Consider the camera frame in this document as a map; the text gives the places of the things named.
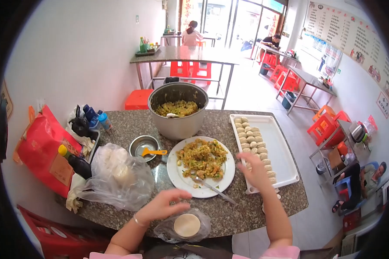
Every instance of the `metal bowl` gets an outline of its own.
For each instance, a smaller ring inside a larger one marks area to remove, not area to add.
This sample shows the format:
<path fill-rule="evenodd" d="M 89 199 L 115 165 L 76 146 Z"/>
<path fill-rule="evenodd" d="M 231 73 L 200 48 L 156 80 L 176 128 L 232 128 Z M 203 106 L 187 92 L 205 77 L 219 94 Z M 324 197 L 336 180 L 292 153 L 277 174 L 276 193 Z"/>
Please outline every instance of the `metal bowl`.
<path fill-rule="evenodd" d="M 155 137 L 149 136 L 149 135 L 143 135 L 140 137 L 137 137 L 136 139 L 131 142 L 130 145 L 130 155 L 133 157 L 142 157 L 141 154 L 143 153 L 144 148 L 148 148 L 149 150 L 159 150 L 159 143 Z M 146 162 L 153 160 L 156 155 L 148 154 L 145 155 L 144 158 Z"/>

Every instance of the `white plate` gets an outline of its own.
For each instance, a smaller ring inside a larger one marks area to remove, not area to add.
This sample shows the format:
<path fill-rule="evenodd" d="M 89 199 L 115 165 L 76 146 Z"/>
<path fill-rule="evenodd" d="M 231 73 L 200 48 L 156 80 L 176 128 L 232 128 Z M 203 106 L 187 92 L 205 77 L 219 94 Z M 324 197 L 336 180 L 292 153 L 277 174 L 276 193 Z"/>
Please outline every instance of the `white plate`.
<path fill-rule="evenodd" d="M 171 149 L 169 153 L 167 159 L 167 173 L 170 177 L 171 182 L 176 188 L 188 191 L 195 198 L 209 198 L 218 194 L 213 190 L 207 188 L 206 186 L 202 186 L 201 184 L 199 184 L 201 188 L 193 188 L 193 184 L 196 183 L 190 177 L 183 177 L 183 171 L 186 170 L 183 166 L 183 163 L 181 166 L 177 166 L 176 151 L 183 149 L 187 143 L 193 142 L 197 138 L 201 138 L 206 141 L 213 140 L 213 138 L 211 137 L 195 136 L 177 143 L 177 145 L 174 146 L 174 148 Z M 214 181 L 211 178 L 206 178 L 205 181 L 213 187 L 219 185 L 219 189 L 217 188 L 218 191 L 223 192 L 232 183 L 233 177 L 235 176 L 235 160 L 233 159 L 233 156 L 229 149 L 225 147 L 225 145 L 221 142 L 218 141 L 218 143 L 222 145 L 222 147 L 228 152 L 226 155 L 226 162 L 222 165 L 223 178 L 219 181 Z"/>

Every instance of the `hand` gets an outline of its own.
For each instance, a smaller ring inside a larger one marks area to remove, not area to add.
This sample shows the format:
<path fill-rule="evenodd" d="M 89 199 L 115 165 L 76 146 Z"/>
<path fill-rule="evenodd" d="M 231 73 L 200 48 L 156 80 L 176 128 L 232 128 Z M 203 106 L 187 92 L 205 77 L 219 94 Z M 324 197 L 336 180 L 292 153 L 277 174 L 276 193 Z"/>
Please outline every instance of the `hand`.
<path fill-rule="evenodd" d="M 179 189 L 161 191 L 147 205 L 136 213 L 136 219 L 143 225 L 150 225 L 153 220 L 165 219 L 173 214 L 190 209 L 190 204 L 180 202 L 180 199 L 191 199 L 192 194 Z"/>
<path fill-rule="evenodd" d="M 238 168 L 244 173 L 248 182 L 255 188 L 261 191 L 265 189 L 266 186 L 271 185 L 265 166 L 257 156 L 251 153 L 239 153 L 236 155 L 236 158 L 244 158 L 246 162 L 251 164 L 251 170 L 246 168 L 242 163 L 238 163 Z"/>

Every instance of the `pink sleeve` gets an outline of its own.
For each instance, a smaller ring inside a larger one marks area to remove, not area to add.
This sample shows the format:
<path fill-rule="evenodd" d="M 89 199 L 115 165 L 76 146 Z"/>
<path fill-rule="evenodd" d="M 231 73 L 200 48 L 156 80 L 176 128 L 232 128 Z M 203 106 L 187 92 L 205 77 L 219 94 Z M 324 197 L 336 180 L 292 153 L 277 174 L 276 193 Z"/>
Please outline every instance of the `pink sleeve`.
<path fill-rule="evenodd" d="M 275 257 L 275 258 L 291 258 L 297 259 L 300 255 L 300 249 L 296 246 L 281 246 L 276 248 L 268 248 L 267 251 L 260 257 Z"/>
<path fill-rule="evenodd" d="M 141 254 L 129 254 L 125 256 L 120 256 L 116 254 L 101 254 L 97 252 L 91 252 L 89 254 L 89 259 L 142 259 L 142 258 L 143 256 Z"/>

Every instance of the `trash can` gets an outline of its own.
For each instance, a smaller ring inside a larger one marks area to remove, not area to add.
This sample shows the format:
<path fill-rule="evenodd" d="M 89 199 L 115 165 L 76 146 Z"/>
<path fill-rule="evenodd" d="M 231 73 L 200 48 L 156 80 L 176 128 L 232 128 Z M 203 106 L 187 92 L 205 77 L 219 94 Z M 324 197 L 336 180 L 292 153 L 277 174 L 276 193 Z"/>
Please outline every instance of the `trash can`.
<path fill-rule="evenodd" d="M 292 92 L 287 92 L 285 95 L 284 95 L 284 100 L 282 100 L 282 106 L 284 106 L 284 108 L 286 110 L 289 110 L 291 108 L 291 104 L 287 101 L 287 98 L 291 101 L 291 102 L 294 102 L 296 96 L 294 93 Z"/>
<path fill-rule="evenodd" d="M 271 68 L 271 66 L 270 65 L 268 65 L 268 64 L 262 64 L 262 66 L 261 66 L 261 70 L 259 70 L 259 73 L 261 74 L 261 75 L 267 75 L 268 74 L 268 70 Z"/>
<path fill-rule="evenodd" d="M 164 79 L 163 85 L 168 84 L 168 83 L 174 83 L 180 81 L 180 77 L 166 77 Z"/>

